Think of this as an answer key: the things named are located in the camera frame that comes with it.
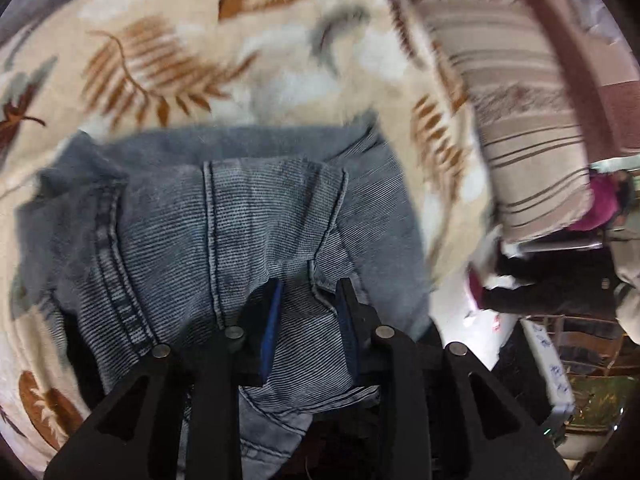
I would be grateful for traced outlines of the pink upholstered headboard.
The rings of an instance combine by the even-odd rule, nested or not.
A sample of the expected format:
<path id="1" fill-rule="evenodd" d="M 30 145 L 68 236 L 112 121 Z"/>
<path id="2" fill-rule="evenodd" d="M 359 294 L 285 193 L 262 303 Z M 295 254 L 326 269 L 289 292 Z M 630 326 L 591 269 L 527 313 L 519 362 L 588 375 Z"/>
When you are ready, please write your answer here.
<path id="1" fill-rule="evenodd" d="M 585 0 L 525 0 L 564 70 L 592 162 L 639 153 L 639 64 L 624 37 L 580 19 Z"/>

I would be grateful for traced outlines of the blue denim jeans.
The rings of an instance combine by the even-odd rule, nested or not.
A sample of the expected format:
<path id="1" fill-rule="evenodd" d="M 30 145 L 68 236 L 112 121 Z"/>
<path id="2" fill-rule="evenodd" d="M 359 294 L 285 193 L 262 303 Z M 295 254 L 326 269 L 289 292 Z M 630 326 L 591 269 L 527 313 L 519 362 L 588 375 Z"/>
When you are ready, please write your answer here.
<path id="1" fill-rule="evenodd" d="M 378 116 L 308 127 L 79 133 L 17 209 L 9 310 L 55 336 L 73 315 L 106 388 L 156 344 L 198 344 L 284 285 L 267 383 L 240 394 L 242 471 L 272 477 L 315 414 L 370 391 L 349 377 L 330 297 L 349 278 L 381 321 L 430 327 L 416 216 Z"/>

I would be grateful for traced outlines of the leaf print fleece blanket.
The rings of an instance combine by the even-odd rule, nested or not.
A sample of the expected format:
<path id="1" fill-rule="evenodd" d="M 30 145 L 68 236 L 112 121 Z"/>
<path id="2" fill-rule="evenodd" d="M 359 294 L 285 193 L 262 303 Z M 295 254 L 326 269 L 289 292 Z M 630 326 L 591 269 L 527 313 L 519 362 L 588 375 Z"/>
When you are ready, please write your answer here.
<path id="1" fill-rule="evenodd" d="M 1 18 L 1 433 L 41 477 L 87 413 L 14 281 L 15 211 L 83 131 L 335 124 L 376 110 L 419 213 L 434 284 L 487 230 L 464 85 L 409 0 L 12 0 Z"/>

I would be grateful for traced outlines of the striped floral bolster pillow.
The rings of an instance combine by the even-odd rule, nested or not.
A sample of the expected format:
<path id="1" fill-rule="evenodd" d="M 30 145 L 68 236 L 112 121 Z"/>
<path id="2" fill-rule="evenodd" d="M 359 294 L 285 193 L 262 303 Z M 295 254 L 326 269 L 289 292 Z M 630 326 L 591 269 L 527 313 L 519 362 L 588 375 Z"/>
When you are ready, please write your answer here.
<path id="1" fill-rule="evenodd" d="M 462 78 L 509 242 L 562 230 L 591 204 L 564 73 L 525 0 L 409 0 Z"/>

